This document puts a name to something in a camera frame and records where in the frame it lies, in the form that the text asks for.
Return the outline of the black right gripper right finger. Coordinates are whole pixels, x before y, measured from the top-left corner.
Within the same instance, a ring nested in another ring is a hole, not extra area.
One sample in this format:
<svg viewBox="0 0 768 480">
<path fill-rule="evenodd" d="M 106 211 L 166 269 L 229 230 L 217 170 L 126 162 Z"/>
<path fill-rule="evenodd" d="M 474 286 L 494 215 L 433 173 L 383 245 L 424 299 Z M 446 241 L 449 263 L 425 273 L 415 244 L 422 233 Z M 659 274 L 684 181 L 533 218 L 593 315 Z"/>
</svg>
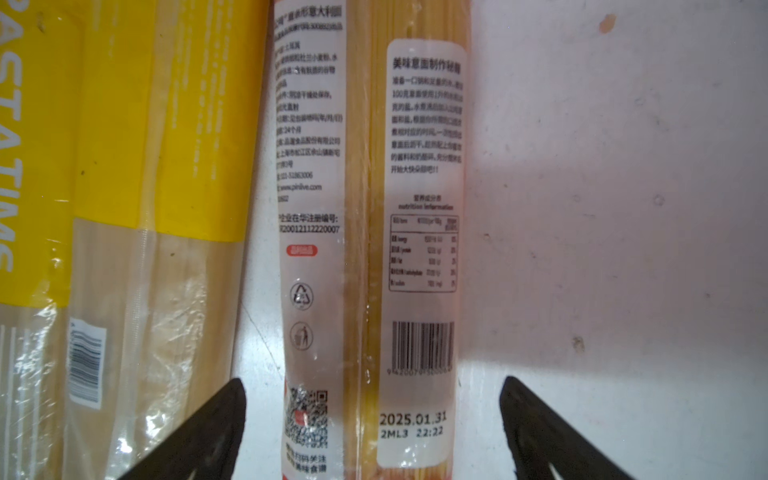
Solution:
<svg viewBox="0 0 768 480">
<path fill-rule="evenodd" d="M 505 379 L 499 408 L 518 479 L 630 477 L 518 378 Z"/>
</svg>

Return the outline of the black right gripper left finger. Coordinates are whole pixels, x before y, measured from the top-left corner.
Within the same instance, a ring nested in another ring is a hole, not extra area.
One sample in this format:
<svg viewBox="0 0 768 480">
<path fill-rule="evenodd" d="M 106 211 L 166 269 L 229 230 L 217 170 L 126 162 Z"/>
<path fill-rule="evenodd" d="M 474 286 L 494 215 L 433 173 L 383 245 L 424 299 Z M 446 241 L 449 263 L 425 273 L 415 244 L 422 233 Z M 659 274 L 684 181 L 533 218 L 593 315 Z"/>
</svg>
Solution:
<svg viewBox="0 0 768 480">
<path fill-rule="evenodd" d="M 246 421 L 246 392 L 234 378 L 121 480 L 230 480 Z"/>
</svg>

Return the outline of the yellow spaghetti bag with barcode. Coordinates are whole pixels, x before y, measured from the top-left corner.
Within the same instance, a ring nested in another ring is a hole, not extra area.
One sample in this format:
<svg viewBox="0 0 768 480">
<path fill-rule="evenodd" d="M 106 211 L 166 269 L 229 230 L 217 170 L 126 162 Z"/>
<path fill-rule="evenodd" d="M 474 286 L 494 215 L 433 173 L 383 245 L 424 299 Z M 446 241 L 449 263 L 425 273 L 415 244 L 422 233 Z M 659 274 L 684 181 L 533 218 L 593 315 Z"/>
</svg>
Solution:
<svg viewBox="0 0 768 480">
<path fill-rule="evenodd" d="M 116 479 L 229 380 L 266 1 L 91 1 L 66 479 Z"/>
</svg>

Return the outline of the red spaghetti bag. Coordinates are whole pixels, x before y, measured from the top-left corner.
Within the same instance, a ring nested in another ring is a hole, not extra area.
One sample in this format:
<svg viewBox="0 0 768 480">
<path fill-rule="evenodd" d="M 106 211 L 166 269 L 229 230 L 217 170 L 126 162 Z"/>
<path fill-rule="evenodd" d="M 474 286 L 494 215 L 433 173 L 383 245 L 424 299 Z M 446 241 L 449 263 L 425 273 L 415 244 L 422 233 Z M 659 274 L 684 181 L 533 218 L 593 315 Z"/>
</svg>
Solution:
<svg viewBox="0 0 768 480">
<path fill-rule="evenodd" d="M 286 479 L 448 479 L 466 1 L 279 1 Z"/>
</svg>

